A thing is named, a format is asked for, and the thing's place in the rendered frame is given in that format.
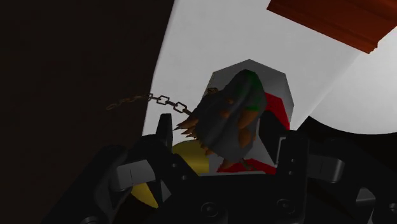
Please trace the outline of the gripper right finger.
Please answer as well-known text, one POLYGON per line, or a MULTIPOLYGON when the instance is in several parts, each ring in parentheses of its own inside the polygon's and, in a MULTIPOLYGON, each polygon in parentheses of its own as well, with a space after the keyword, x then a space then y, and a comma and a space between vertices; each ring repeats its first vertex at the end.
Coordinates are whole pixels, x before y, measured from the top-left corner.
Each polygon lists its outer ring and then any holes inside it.
POLYGON ((397 224, 397 173, 354 143, 290 132, 279 149, 277 224, 397 224))

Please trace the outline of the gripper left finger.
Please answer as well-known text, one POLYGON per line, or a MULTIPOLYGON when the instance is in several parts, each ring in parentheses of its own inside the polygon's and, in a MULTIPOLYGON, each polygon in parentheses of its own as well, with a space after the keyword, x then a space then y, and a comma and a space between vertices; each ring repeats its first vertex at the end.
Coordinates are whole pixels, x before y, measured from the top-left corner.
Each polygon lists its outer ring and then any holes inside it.
POLYGON ((172 153, 172 117, 160 116, 155 134, 132 148, 102 148, 43 218, 43 224, 112 224, 133 186, 163 181, 171 193, 182 190, 195 172, 172 153))

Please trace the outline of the white and red box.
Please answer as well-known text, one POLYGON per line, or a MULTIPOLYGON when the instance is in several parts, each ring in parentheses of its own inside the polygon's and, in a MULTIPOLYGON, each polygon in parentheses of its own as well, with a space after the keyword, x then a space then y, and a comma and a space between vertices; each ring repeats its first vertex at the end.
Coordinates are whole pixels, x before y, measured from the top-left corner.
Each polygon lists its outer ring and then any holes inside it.
POLYGON ((242 70, 256 73, 262 83, 267 98, 267 106, 256 125, 256 139, 252 149, 244 158, 245 164, 235 164, 228 169, 220 169, 222 159, 209 157, 209 172, 220 174, 264 173, 275 174, 278 163, 281 138, 290 128, 294 102, 284 73, 251 59, 239 62, 213 72, 204 95, 223 89, 242 70))

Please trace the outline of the yellow round object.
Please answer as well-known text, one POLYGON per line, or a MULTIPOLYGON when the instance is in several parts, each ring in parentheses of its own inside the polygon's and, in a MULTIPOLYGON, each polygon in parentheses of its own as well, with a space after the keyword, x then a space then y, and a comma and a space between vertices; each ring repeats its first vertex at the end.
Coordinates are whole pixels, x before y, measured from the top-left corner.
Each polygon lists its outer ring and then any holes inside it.
MULTIPOLYGON (((209 173, 209 159, 198 141, 188 140, 175 144, 172 152, 180 155, 197 174, 209 173)), ((155 199, 147 183, 134 186, 131 195, 153 208, 158 208, 158 201, 163 202, 163 199, 155 199)))

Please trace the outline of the red-brown wooden furniture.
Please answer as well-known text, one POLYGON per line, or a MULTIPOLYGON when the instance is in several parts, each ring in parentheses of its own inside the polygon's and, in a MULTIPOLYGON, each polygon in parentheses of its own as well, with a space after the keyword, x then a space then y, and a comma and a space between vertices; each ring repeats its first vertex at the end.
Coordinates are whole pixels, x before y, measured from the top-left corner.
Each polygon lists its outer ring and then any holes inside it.
POLYGON ((397 26, 397 0, 270 0, 267 10, 365 53, 397 26))

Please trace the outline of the dark grey spiky chained figure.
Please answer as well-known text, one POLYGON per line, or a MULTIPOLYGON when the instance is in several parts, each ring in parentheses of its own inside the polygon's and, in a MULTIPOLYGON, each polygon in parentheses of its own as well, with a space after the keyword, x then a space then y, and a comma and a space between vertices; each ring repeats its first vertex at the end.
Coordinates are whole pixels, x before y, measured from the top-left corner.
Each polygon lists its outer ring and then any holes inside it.
POLYGON ((221 90, 210 90, 175 129, 199 141, 207 155, 223 159, 220 169, 243 163, 253 147, 258 120, 267 106, 259 76, 239 71, 221 90))

